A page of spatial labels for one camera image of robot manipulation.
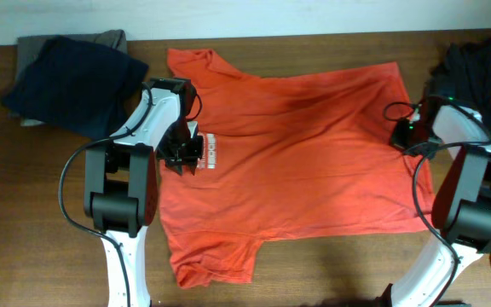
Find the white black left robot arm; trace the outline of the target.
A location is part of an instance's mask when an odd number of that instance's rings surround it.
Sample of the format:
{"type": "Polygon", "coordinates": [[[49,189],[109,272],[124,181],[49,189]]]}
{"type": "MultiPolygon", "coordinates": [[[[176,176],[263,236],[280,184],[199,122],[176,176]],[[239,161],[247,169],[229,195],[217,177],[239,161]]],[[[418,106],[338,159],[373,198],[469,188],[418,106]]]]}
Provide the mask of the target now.
{"type": "Polygon", "coordinates": [[[145,244],[159,200],[157,164],[196,170],[204,139],[188,115],[198,99],[188,79],[153,78],[127,121],[86,150],[84,212],[101,233],[111,307],[152,303],[145,244]]]}

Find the navy garment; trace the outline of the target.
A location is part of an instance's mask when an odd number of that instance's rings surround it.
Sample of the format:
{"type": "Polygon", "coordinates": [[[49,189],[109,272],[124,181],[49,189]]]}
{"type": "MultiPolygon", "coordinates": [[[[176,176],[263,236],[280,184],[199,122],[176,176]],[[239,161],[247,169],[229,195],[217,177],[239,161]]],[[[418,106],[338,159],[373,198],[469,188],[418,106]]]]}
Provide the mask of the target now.
{"type": "Polygon", "coordinates": [[[148,65],[98,43],[58,36],[44,43],[2,105],[20,116],[102,139],[127,120],[124,101],[148,65]]]}

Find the grey garment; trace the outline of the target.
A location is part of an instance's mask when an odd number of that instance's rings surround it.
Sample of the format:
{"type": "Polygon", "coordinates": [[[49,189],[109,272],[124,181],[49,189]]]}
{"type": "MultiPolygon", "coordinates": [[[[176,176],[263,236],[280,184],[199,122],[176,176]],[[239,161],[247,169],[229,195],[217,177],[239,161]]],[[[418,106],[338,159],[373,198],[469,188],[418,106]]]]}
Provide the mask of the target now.
{"type": "MultiPolygon", "coordinates": [[[[78,41],[98,43],[116,49],[127,54],[127,39],[122,30],[109,30],[94,34],[71,34],[71,35],[44,35],[44,36],[29,36],[18,39],[17,53],[17,73],[15,82],[17,82],[25,68],[32,64],[39,56],[40,50],[44,43],[51,38],[62,36],[78,41]]],[[[22,117],[24,125],[42,125],[42,121],[22,117]]]]}

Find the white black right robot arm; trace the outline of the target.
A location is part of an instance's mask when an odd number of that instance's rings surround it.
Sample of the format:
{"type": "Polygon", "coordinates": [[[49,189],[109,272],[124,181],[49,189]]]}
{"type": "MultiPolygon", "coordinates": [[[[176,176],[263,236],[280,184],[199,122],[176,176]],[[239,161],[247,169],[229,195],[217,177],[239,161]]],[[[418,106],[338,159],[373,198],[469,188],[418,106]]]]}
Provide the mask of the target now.
{"type": "Polygon", "coordinates": [[[464,101],[430,95],[396,120],[390,143],[419,158],[412,176],[414,208],[430,239],[413,267],[390,284],[378,306],[439,306],[470,264],[491,253],[491,133],[464,101]],[[447,150],[453,163],[436,194],[431,215],[419,205],[419,172],[447,150]]]}

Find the red soccer t-shirt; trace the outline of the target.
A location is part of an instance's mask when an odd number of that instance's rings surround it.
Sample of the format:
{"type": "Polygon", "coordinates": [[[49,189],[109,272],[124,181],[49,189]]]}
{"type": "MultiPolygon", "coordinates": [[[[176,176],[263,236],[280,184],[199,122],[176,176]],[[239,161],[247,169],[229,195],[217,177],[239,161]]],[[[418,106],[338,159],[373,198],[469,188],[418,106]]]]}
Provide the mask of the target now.
{"type": "Polygon", "coordinates": [[[423,229],[430,167],[390,145],[408,100],[395,62],[288,78],[241,72],[212,49],[170,49],[167,63],[203,102],[197,171],[160,172],[179,287],[251,282],[268,241],[423,229]]]}

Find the black crumpled garment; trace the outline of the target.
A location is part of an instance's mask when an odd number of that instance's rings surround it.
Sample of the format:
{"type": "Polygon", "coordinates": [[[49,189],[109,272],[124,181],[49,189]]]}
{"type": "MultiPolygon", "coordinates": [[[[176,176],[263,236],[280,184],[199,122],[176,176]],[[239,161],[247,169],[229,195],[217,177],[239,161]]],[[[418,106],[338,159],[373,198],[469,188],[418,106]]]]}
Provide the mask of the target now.
{"type": "Polygon", "coordinates": [[[460,106],[477,110],[491,133],[491,38],[451,44],[430,71],[424,94],[451,97],[460,106]]]}

